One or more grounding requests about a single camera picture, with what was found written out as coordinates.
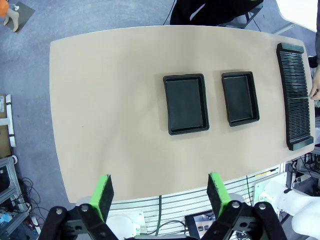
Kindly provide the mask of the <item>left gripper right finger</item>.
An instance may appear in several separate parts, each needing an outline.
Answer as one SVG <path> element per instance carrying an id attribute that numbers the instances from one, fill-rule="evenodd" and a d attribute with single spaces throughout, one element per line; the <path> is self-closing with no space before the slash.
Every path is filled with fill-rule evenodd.
<path id="1" fill-rule="evenodd" d="M 215 221 L 203 240 L 229 240 L 234 232 L 247 235 L 250 240 L 286 240 L 286 234 L 269 202 L 254 206 L 232 200 L 217 172 L 208 175 L 207 195 Z"/>

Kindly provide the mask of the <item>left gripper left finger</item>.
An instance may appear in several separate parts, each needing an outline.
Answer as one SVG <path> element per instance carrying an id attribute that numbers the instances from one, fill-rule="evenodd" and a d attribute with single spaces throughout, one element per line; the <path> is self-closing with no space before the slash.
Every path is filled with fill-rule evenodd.
<path id="1" fill-rule="evenodd" d="M 102 175 L 89 203 L 67 210 L 62 206 L 52 207 L 41 230 L 42 240 L 75 240 L 88 234 L 92 240 L 116 240 L 116 235 L 106 221 L 114 197 L 112 179 Z"/>

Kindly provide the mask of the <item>person's right hand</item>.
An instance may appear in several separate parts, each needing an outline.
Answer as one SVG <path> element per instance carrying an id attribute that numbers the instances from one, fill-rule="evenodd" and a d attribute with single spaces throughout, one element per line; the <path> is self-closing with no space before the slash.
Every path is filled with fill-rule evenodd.
<path id="1" fill-rule="evenodd" d="M 320 100 L 320 72 L 319 71 L 317 71 L 314 75 L 309 97 L 314 101 Z"/>

